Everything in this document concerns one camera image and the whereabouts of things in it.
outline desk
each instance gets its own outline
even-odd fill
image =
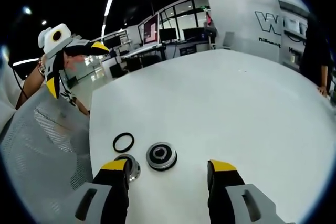
[[[118,156],[113,139],[135,137],[128,151],[141,165],[131,183],[127,223],[210,223],[207,161],[235,165],[300,223],[323,192],[335,157],[336,122],[316,86],[287,67],[230,50],[167,60],[93,93],[90,154],[95,176]],[[151,144],[171,143],[176,165],[149,168]]]
[[[122,59],[127,59],[135,55],[139,54],[145,54],[147,52],[153,52],[153,51],[160,51],[161,53],[161,59],[166,60],[166,55],[165,55],[165,47],[162,44],[155,44],[155,45],[150,45],[150,46],[143,46],[140,47],[132,52],[129,52],[126,55],[121,56],[120,58]]]

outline white panel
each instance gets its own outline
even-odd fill
[[[288,0],[304,7],[300,0]],[[233,50],[281,62],[282,13],[278,0],[209,0],[218,30],[216,46],[225,32],[235,32]]]

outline black rubber o-ring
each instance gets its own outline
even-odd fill
[[[132,138],[132,142],[129,146],[127,146],[125,149],[123,150],[118,150],[116,147],[115,147],[115,144],[117,143],[117,141],[122,138],[123,136],[130,136]],[[124,153],[124,152],[127,152],[129,151],[134,145],[134,137],[131,133],[128,133],[128,132],[124,132],[124,133],[121,133],[119,134],[118,136],[115,137],[115,139],[113,140],[113,149],[118,152],[118,153]]]

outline person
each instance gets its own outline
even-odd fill
[[[303,53],[300,72],[318,86],[320,93],[326,97],[330,90],[332,60],[327,39],[313,15],[308,17],[306,47]]]
[[[64,52],[64,67],[73,69],[75,63],[83,62],[84,56],[67,56]],[[43,55],[39,60],[37,66],[26,78],[26,80],[21,80],[21,78],[16,75],[8,63],[2,59],[1,60],[1,72],[0,72],[0,132],[5,127],[6,123],[11,119],[16,110],[18,110],[26,101],[29,99],[37,90],[40,89],[44,76],[44,62],[45,56]],[[70,90],[64,91],[66,93],[62,95],[67,101],[72,102],[74,106],[85,115],[89,116],[88,110],[84,105],[77,99]]]

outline black bearing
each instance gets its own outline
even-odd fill
[[[152,169],[162,172],[176,164],[177,152],[170,143],[158,142],[147,150],[146,160]]]

